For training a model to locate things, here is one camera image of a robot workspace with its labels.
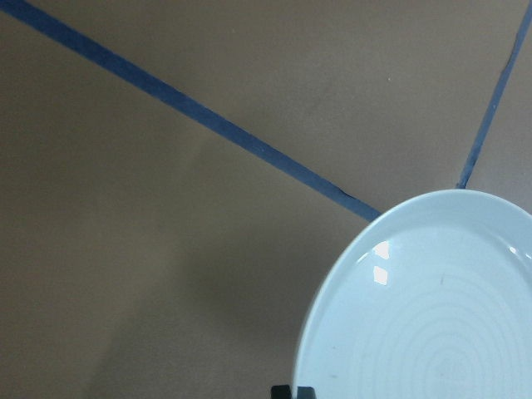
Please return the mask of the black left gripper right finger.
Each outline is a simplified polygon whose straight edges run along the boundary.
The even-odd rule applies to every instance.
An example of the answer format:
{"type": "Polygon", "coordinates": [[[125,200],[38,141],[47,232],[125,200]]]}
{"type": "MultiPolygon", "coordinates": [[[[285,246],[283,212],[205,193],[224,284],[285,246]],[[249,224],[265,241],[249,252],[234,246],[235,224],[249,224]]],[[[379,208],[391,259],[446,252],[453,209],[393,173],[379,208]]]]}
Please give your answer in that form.
{"type": "Polygon", "coordinates": [[[316,399],[315,390],[312,387],[298,387],[297,399],[316,399]]]}

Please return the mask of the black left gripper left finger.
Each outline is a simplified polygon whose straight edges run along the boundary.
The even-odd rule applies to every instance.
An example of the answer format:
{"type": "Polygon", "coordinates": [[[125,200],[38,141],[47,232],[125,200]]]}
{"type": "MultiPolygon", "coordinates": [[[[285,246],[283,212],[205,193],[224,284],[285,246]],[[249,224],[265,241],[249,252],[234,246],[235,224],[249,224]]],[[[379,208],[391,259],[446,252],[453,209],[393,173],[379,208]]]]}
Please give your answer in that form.
{"type": "Polygon", "coordinates": [[[271,399],[291,399],[291,387],[289,385],[275,385],[270,388],[271,399]]]}

